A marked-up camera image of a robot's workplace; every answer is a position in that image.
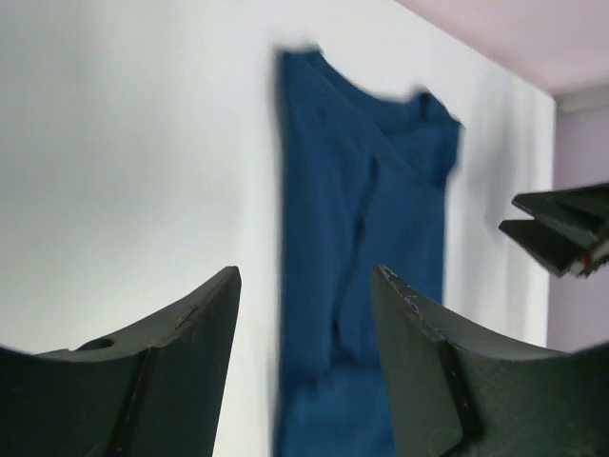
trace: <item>screw hole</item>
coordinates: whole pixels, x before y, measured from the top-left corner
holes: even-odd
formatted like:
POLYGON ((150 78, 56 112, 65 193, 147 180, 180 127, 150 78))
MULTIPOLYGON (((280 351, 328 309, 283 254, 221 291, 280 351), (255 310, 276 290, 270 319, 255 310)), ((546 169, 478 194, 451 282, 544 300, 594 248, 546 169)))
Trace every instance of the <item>screw hole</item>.
POLYGON ((112 346, 114 346, 114 340, 109 338, 100 338, 98 340, 89 341, 76 350, 96 350, 110 348, 112 346))

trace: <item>ceiling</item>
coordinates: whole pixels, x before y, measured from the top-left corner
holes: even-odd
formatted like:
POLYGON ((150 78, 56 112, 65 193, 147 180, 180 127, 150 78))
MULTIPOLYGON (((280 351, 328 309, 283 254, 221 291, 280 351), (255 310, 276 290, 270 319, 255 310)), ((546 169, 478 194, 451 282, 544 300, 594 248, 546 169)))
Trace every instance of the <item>ceiling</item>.
POLYGON ((397 0, 552 95, 609 85, 607 0, 397 0))

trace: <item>black plastic part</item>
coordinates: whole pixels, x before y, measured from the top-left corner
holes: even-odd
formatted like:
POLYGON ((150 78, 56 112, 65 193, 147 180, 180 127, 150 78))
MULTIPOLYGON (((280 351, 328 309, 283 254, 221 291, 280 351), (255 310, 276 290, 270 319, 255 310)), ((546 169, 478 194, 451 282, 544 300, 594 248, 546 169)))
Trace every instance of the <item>black plastic part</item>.
POLYGON ((75 351, 0 348, 0 455, 210 457, 240 292, 225 268, 75 351))
POLYGON ((565 354, 513 340, 385 267, 372 303, 399 457, 609 455, 609 344, 565 354))
POLYGON ((503 221, 500 230, 554 275, 588 276, 609 261, 589 255, 609 241, 609 184, 522 193, 512 203, 534 219, 503 221))

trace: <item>hanging shirt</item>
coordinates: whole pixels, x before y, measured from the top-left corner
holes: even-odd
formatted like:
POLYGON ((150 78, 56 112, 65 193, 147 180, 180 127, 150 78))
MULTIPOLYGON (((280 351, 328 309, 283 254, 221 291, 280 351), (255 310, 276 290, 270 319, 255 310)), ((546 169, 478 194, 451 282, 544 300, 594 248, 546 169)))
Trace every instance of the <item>hanging shirt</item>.
POLYGON ((394 456, 370 273, 440 302, 460 124, 430 93, 375 98, 319 50, 279 59, 284 137, 278 457, 394 456))

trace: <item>lavender wall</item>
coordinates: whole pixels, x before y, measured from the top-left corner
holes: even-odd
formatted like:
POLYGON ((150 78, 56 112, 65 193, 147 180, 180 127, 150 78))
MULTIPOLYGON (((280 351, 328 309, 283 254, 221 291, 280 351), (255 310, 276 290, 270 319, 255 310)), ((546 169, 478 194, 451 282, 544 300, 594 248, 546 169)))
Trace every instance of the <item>lavender wall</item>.
MULTIPOLYGON (((557 120, 554 187, 609 180, 609 108, 557 120)), ((552 278, 548 346, 573 350, 609 340, 609 268, 588 279, 552 278)))

